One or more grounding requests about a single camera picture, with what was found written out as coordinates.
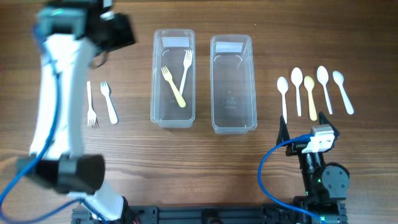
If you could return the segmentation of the curved white plastic fork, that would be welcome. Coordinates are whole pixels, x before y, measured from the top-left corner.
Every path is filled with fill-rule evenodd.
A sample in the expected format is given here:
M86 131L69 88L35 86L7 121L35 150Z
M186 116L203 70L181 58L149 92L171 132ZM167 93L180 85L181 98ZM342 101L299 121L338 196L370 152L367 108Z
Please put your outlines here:
M192 57L193 57L193 51L192 50L186 50L185 51L184 60L183 60L183 75L182 75L180 88L179 88L179 92L180 92L181 95L183 94L183 89L184 89L184 86L185 86L185 80L186 80L186 77L187 77L187 70L192 65Z

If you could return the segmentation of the thin white plastic fork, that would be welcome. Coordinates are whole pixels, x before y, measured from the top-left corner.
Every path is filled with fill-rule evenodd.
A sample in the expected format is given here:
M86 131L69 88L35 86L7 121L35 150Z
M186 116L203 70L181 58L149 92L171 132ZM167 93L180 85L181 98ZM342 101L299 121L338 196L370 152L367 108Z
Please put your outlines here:
M91 91L91 82L86 83L87 97L88 97L88 112L87 112L87 125L95 128L97 127L97 115L93 109L93 99Z

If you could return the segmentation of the wide white plastic fork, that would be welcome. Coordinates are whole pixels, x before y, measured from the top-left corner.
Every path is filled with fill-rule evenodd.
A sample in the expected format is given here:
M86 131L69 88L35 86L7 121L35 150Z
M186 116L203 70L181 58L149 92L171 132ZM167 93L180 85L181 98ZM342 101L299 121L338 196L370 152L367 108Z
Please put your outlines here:
M109 87L108 83L101 82L100 90L106 100L108 114L109 114L109 120L110 120L111 124L117 124L119 120L118 120L118 116L116 114L116 110L114 109L113 102L111 101L111 91L110 91L110 87Z

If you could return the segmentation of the yellow plastic fork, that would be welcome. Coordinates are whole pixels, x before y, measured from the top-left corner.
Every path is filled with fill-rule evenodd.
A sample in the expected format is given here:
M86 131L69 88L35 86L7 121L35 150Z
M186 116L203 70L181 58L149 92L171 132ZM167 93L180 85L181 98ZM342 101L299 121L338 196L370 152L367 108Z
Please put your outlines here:
M166 66L161 68L161 72L163 74L164 79L169 83L179 107L181 107L181 108L186 107L185 100L183 99L181 93L179 92L179 90L175 86L175 83L173 82L171 72L168 70L168 68Z

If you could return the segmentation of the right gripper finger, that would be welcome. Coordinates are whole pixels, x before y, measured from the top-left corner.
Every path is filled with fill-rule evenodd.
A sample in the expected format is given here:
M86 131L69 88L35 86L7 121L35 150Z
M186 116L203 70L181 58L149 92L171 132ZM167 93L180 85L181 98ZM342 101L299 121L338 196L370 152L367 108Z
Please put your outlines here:
M325 114L321 111L319 112L319 123L320 124L327 124L330 125L332 128L335 137L338 137L340 135L340 132L332 125L332 123L326 118Z
M287 129L287 124L285 122L285 119L283 116L280 117L280 123L279 123L279 133L277 137L276 144L280 144L282 142L288 141L290 139L289 136L289 131Z

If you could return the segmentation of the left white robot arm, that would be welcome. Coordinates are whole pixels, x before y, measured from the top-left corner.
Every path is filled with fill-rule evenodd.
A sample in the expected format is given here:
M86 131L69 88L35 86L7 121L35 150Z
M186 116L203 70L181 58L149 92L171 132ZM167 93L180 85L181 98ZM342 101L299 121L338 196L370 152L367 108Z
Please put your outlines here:
M39 111L18 177L72 197L102 223L137 223L127 200L105 181L101 155L84 152L81 115L86 76L99 54L135 43L129 18L111 1L49 1L37 14L41 52Z

